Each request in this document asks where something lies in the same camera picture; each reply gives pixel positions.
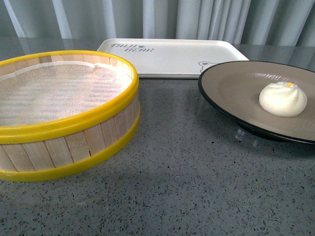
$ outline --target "plate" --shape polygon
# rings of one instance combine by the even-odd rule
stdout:
[[[129,60],[140,78],[198,79],[218,63],[248,60],[231,44],[216,40],[113,38],[98,51]]]
[[[297,84],[308,102],[296,117],[278,117],[259,104],[270,83]],[[217,110],[258,136],[277,141],[315,144],[315,73],[294,66],[263,61],[233,61],[205,70],[198,80],[205,99]]]

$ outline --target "white tray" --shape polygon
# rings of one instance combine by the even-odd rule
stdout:
[[[211,40],[114,38],[98,51],[129,60],[140,78],[196,79],[215,64],[248,60],[231,44]]]

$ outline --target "curtain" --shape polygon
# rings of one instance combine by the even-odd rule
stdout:
[[[315,0],[0,0],[0,36],[315,46]]]

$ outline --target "yellow rim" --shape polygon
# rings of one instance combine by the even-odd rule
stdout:
[[[137,131],[140,121],[140,108],[138,111],[138,117],[134,122],[131,129],[122,136],[118,141],[113,145],[109,146],[105,150],[99,152],[98,154],[91,156],[85,160],[62,166],[53,169],[47,169],[42,171],[29,171],[29,172],[14,172],[14,171],[0,171],[0,178],[10,181],[19,181],[19,182],[35,182],[35,181],[46,181],[57,178],[62,178],[70,176],[84,170],[87,170],[91,167],[94,167],[101,162],[107,160],[112,155],[121,150],[132,138],[132,136]]]
[[[91,109],[87,112],[71,116],[68,118],[63,118],[59,120],[31,124],[31,125],[18,125],[18,126],[0,126],[0,144],[17,144],[17,143],[30,143],[43,141],[48,139],[53,139],[68,134],[76,133],[81,130],[92,127],[96,124],[107,120],[108,118],[114,116],[125,108],[137,95],[139,77],[134,66],[124,58],[94,51],[56,51],[56,52],[46,52],[38,53],[27,56],[22,56],[18,58],[8,59],[0,62],[0,66],[18,62],[21,60],[27,60],[32,58],[39,58],[52,55],[64,55],[64,54],[84,54],[84,55],[97,55],[105,56],[113,59],[117,59],[127,66],[129,66],[133,71],[133,78],[130,86],[122,92],[120,95],[112,99],[111,101]]]

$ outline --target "bamboo steamer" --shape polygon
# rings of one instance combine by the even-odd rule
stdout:
[[[0,62],[0,76],[54,61],[111,65],[129,76],[131,83],[112,100],[77,115],[42,123],[0,126],[2,179],[44,181],[76,174],[118,152],[137,130],[138,74],[130,62],[118,56],[92,51],[27,55]]]

